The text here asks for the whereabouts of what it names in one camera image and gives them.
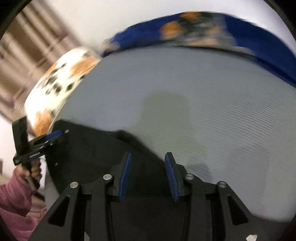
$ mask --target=brown curtain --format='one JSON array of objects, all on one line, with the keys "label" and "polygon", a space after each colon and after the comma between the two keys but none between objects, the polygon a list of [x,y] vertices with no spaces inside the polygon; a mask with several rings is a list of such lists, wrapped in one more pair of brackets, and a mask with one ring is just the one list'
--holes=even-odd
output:
[{"label": "brown curtain", "polygon": [[27,5],[0,40],[0,112],[11,121],[23,117],[25,100],[41,76],[78,46],[43,1]]}]

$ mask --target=hand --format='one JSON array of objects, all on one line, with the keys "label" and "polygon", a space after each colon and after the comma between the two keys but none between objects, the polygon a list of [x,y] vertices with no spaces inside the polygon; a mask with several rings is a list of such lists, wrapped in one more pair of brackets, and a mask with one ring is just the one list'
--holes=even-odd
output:
[{"label": "hand", "polygon": [[[41,166],[40,159],[32,162],[31,177],[38,181],[40,181],[42,177],[40,166]],[[30,171],[27,170],[23,165],[18,165],[16,167],[16,172],[18,176],[24,179],[30,176]]]}]

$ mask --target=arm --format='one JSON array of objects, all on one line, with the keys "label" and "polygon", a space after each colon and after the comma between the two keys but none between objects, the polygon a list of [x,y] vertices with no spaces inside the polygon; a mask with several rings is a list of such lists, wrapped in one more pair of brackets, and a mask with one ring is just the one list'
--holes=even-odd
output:
[{"label": "arm", "polygon": [[[32,177],[40,178],[40,163],[32,167]],[[32,195],[30,185],[24,177],[30,175],[30,172],[17,166],[12,174],[8,184],[0,185],[0,207],[22,216],[26,216],[32,206]]]}]

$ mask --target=white cloth with orange spots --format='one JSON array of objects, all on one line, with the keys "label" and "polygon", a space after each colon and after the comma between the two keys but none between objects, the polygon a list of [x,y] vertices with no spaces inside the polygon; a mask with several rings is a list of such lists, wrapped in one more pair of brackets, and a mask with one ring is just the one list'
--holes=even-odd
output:
[{"label": "white cloth with orange spots", "polygon": [[87,47],[77,47],[51,66],[25,102],[27,119],[36,136],[46,134],[70,94],[99,63]]}]

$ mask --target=pink sweater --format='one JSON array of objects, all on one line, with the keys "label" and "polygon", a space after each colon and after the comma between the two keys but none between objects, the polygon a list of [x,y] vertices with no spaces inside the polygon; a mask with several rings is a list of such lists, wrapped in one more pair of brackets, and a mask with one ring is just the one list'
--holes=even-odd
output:
[{"label": "pink sweater", "polygon": [[0,185],[0,215],[18,241],[27,241],[45,215],[26,217],[32,206],[30,185],[14,170],[8,184]]}]

